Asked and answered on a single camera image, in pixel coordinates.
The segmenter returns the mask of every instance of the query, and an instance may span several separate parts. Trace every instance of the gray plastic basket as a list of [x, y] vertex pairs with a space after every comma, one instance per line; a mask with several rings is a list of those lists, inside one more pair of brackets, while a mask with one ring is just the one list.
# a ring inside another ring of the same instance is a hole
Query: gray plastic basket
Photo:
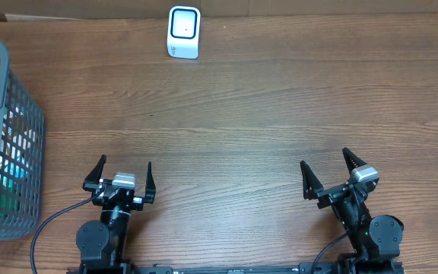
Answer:
[[9, 69], [0, 42], [0, 240], [37, 228], [44, 145], [43, 112]]

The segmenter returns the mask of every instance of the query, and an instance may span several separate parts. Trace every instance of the wooden table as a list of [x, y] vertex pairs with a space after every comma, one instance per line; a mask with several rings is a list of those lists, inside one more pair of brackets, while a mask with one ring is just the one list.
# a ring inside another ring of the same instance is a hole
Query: wooden table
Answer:
[[[166, 50], [167, 20], [0, 23], [11, 67], [48, 123], [43, 218], [148, 161], [155, 204], [133, 214], [139, 266], [311, 261], [342, 233], [302, 197], [299, 162], [344, 182], [344, 146], [378, 168], [367, 205], [405, 223], [407, 273], [438, 272], [438, 14], [205, 18], [197, 61]], [[39, 273], [76, 267], [86, 205], [51, 222]], [[29, 273], [31, 239], [0, 243], [0, 273]], [[351, 252], [347, 241], [325, 255]]]

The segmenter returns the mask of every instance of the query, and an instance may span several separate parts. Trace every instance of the robotic arm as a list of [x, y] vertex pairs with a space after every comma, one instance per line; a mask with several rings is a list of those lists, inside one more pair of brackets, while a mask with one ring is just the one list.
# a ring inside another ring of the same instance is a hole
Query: robotic arm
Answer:
[[[319, 209], [331, 206], [349, 237], [354, 253], [339, 255], [338, 261], [327, 266], [334, 273], [403, 273], [394, 259], [400, 255], [403, 223], [391, 215], [372, 218], [364, 204], [368, 193], [375, 190], [379, 181], [378, 171], [359, 159], [348, 148], [342, 150], [349, 170], [345, 183], [324, 190], [309, 165], [302, 161], [303, 198], [317, 199]], [[300, 269], [312, 272], [312, 265], [300, 264]]]
[[348, 165], [345, 183], [324, 190], [309, 165], [302, 161], [303, 198], [317, 199], [319, 209], [331, 206], [349, 237], [354, 253], [340, 254], [336, 262], [318, 263], [327, 246], [313, 263], [297, 266], [225, 267], [172, 269], [171, 267], [137, 268], [124, 260], [126, 235], [131, 210], [141, 211], [152, 204], [156, 188], [148, 163], [144, 196], [135, 196], [135, 176], [117, 173], [112, 180], [101, 179], [106, 156], [86, 177], [83, 189], [92, 193], [93, 204], [102, 206], [99, 221], [89, 221], [78, 230], [76, 244], [81, 251], [81, 266], [68, 274], [402, 274], [399, 245], [404, 226], [391, 215], [372, 218], [364, 202], [375, 190], [378, 171], [359, 159], [349, 149], [342, 151]]

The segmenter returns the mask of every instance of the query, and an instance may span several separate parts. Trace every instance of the black cable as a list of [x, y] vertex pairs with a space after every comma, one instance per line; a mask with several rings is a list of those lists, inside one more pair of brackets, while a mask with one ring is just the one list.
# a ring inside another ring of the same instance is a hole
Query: black cable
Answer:
[[357, 206], [357, 228], [355, 230], [357, 230], [361, 226], [361, 204], [359, 203], [359, 199], [357, 198], [355, 191], [356, 189], [357, 186], [353, 185], [351, 191], [352, 191], [352, 195], [354, 195], [354, 199], [356, 200], [356, 206]]
[[82, 201], [82, 202], [80, 202], [80, 203], [77, 203], [77, 204], [75, 204], [75, 205], [73, 205], [73, 206], [70, 206], [70, 207], [68, 207], [68, 208], [66, 208], [66, 209], [63, 209], [63, 210], [61, 210], [61, 211], [55, 213], [54, 215], [52, 215], [52, 216], [50, 216], [48, 219], [46, 219], [46, 220], [41, 224], [41, 226], [38, 227], [38, 229], [37, 229], [36, 232], [35, 232], [35, 235], [33, 236], [33, 240], [31, 241], [31, 248], [30, 248], [30, 264], [31, 264], [31, 270], [33, 271], [33, 274], [38, 274], [38, 272], [37, 272], [37, 268], [35, 267], [35, 244], [37, 243], [38, 235], [40, 235], [40, 232], [42, 232], [43, 228], [44, 228], [48, 223], [50, 223], [50, 221], [52, 221], [54, 218], [57, 218], [57, 217], [59, 217], [60, 215], [66, 213], [66, 212], [71, 211], [72, 209], [76, 209], [76, 208], [79, 207], [79, 206], [83, 206], [83, 205], [87, 204], [88, 202], [91, 202], [92, 200], [96, 199], [101, 193], [102, 193], [102, 190], [101, 190], [98, 194], [92, 196], [92, 197], [89, 198], [89, 199], [86, 199], [86, 200], [84, 200], [84, 201]]
[[329, 250], [329, 248], [333, 247], [336, 243], [344, 239], [346, 236], [350, 234], [350, 231], [346, 231], [343, 235], [339, 236], [337, 239], [333, 240], [327, 247], [324, 247], [322, 251], [320, 251], [319, 255], [317, 255], [316, 259], [312, 263], [312, 269], [310, 270], [310, 274], [314, 274], [316, 271], [316, 264], [319, 262], [320, 258], [324, 255], [324, 253]]

